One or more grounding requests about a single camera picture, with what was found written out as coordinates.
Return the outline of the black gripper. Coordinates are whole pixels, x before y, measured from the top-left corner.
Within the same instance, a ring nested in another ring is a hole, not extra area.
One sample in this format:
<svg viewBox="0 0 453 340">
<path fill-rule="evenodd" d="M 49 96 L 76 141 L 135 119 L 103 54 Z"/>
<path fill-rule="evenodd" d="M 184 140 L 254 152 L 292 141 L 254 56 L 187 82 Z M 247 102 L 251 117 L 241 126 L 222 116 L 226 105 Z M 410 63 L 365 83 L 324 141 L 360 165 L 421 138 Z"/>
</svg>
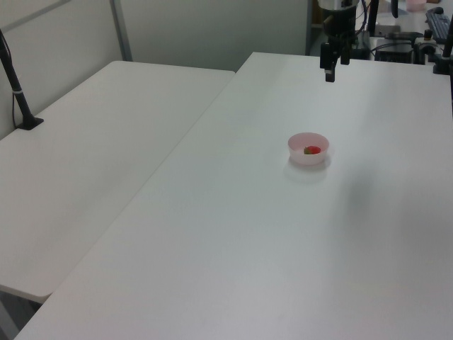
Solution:
<svg viewBox="0 0 453 340">
<path fill-rule="evenodd" d="M 350 50 L 347 48 L 355 40 L 356 6 L 337 11 L 323 10 L 323 31 L 328 42 L 321 43 L 320 68 L 326 82 L 335 81 L 336 53 L 341 53 L 340 63 L 350 64 Z"/>
</svg>

